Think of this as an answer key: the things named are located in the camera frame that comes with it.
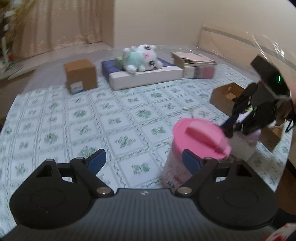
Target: metal screw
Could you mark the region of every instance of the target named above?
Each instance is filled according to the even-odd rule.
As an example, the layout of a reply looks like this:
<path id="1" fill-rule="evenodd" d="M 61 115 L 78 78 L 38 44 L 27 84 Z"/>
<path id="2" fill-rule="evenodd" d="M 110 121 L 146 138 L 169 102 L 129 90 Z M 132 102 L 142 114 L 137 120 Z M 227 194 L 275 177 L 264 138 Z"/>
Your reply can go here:
<path id="1" fill-rule="evenodd" d="M 109 187 L 100 187 L 100 188 L 98 188 L 98 189 L 96 190 L 96 192 L 97 192 L 98 194 L 101 194 L 101 195 L 107 195 L 107 194 L 109 194 L 111 191 L 112 191 L 112 190 L 111 190 L 111 188 L 109 188 Z"/>
<path id="2" fill-rule="evenodd" d="M 181 193 L 183 195 L 190 194 L 192 192 L 192 189 L 189 187 L 180 187 L 178 188 L 178 193 Z"/>

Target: brown cardboard box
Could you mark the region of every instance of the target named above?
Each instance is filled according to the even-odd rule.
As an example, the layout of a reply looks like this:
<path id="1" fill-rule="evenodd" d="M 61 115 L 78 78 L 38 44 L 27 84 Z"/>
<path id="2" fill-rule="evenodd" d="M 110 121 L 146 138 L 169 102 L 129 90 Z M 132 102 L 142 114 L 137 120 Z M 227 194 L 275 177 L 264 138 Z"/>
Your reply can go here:
<path id="1" fill-rule="evenodd" d="M 213 90 L 210 103 L 226 115 L 231 116 L 232 108 L 234 106 L 233 99 L 240 96 L 243 91 L 244 88 L 236 83 L 220 86 Z"/>
<path id="2" fill-rule="evenodd" d="M 64 64 L 67 75 L 66 86 L 70 93 L 75 94 L 81 91 L 97 88 L 96 66 L 88 59 Z"/>
<path id="3" fill-rule="evenodd" d="M 263 128 L 261 129 L 261 136 L 259 141 L 270 151 L 276 147 L 281 140 L 283 134 L 283 128 Z"/>
<path id="4" fill-rule="evenodd" d="M 210 103 L 216 106 L 226 115 L 231 116 L 232 108 L 234 106 L 233 99 L 240 96 L 244 91 L 242 87 L 236 83 L 230 83 L 217 87 L 213 90 Z M 259 141 L 270 151 L 273 151 L 277 143 L 281 140 L 282 128 L 263 128 Z"/>

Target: white plush cat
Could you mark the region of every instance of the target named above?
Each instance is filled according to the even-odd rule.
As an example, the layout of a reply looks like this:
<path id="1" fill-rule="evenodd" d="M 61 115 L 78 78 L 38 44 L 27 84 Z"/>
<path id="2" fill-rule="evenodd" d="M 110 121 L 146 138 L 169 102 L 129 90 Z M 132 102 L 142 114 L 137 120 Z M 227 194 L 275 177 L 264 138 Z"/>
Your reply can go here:
<path id="1" fill-rule="evenodd" d="M 163 64 L 157 59 L 155 49 L 155 45 L 146 44 L 125 48 L 122 59 L 123 68 L 130 74 L 161 69 Z"/>

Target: white wall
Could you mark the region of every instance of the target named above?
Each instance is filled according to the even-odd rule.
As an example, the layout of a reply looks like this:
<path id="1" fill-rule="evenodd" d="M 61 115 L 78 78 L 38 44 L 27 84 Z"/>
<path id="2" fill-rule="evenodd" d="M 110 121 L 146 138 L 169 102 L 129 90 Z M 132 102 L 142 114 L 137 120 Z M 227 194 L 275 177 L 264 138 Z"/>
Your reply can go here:
<path id="1" fill-rule="evenodd" d="M 194 45 L 207 22 L 264 34 L 296 53 L 296 8 L 288 0 L 116 0 L 115 46 Z"/>

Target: curtain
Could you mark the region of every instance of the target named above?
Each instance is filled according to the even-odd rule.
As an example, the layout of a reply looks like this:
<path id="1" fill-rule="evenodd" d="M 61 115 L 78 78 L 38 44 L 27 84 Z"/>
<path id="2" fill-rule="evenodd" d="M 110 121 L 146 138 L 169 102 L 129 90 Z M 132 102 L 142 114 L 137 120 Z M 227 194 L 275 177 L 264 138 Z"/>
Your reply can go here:
<path id="1" fill-rule="evenodd" d="M 38 0 L 16 29 L 13 54 L 28 58 L 47 51 L 101 41 L 102 0 Z"/>

